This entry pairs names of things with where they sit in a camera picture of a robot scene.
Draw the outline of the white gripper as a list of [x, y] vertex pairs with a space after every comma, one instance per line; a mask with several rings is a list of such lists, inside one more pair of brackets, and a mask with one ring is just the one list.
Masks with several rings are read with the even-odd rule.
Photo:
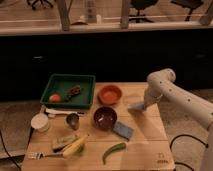
[[148, 86], [144, 92], [144, 109], [159, 102], [162, 98], [162, 94], [155, 90], [153, 87]]

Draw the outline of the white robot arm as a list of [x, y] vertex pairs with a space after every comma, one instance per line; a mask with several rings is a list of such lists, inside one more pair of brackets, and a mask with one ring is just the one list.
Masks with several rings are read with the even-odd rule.
[[148, 87], [144, 92], [144, 109], [165, 96], [186, 110], [209, 132], [208, 148], [204, 152], [200, 171], [213, 171], [213, 103], [176, 86], [175, 79], [175, 72], [170, 68], [150, 73], [147, 77]]

